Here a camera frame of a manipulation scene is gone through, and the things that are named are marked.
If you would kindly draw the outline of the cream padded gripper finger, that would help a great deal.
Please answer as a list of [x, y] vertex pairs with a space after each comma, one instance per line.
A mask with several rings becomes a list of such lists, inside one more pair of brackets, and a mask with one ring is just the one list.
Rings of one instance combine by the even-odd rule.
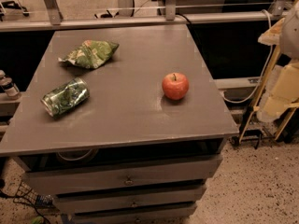
[[276, 65], [265, 86], [265, 93], [259, 103], [257, 119], [272, 122], [286, 110], [287, 105], [299, 98], [299, 62], [285, 66]]

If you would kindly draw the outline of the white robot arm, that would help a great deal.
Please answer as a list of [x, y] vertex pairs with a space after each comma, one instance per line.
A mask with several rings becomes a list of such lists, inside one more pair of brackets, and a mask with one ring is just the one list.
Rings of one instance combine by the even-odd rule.
[[280, 45], [281, 53], [291, 59], [289, 64], [276, 65], [271, 71], [259, 103], [258, 120], [272, 122], [299, 98], [299, 3], [285, 18], [261, 34], [258, 42], [268, 46]]

